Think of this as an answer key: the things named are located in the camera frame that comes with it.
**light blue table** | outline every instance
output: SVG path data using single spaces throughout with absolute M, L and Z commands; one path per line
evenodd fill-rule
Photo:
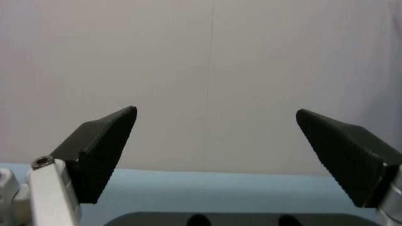
M 0 163 L 24 182 L 25 164 Z M 375 219 L 374 209 L 353 206 L 330 177 L 161 172 L 116 169 L 96 205 L 83 204 L 83 226 L 99 226 L 125 213 L 248 212 L 348 213 Z

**textured rubber surface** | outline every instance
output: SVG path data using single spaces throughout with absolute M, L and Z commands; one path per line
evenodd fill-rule
M 52 156 L 66 162 L 80 203 L 96 203 L 130 135 L 137 117 L 135 107 L 126 107 L 79 126 Z
M 402 163 L 402 154 L 360 126 L 304 109 L 296 119 L 321 163 L 354 204 L 377 207 Z

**dark hole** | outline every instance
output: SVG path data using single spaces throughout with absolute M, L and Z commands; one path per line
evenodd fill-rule
M 283 215 L 279 217 L 279 226 L 303 226 L 294 216 Z
M 195 214 L 188 219 L 187 226 L 211 226 L 211 222 L 205 215 Z
M 36 163 L 38 165 L 42 165 L 42 164 L 46 163 L 47 161 L 48 161 L 48 159 L 46 157 L 42 157 L 42 158 L 36 160 Z

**screw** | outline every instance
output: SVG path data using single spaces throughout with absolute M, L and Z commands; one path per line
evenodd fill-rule
M 53 163 L 55 163 L 54 158 L 50 155 L 46 155 L 35 159 L 35 161 L 32 162 L 31 167 L 33 170 L 37 170 Z

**vertical seam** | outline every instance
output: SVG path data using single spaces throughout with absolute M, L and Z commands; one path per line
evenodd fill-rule
M 205 150 L 206 143 L 206 131 L 207 131 L 207 117 L 209 110 L 209 83 L 211 77 L 211 62 L 212 62 L 212 42 L 213 42 L 213 33 L 214 33 L 214 22 L 215 22 L 215 0 L 212 0 L 212 11 L 211 11 L 211 32 L 209 34 L 209 46 L 208 46 L 208 71 L 207 71 L 207 87 L 206 87 L 206 100 L 205 100 L 205 108 L 204 108 L 204 127 L 202 131 L 202 143 L 201 143 L 201 152 Z M 201 160 L 204 162 L 204 155 L 201 153 Z

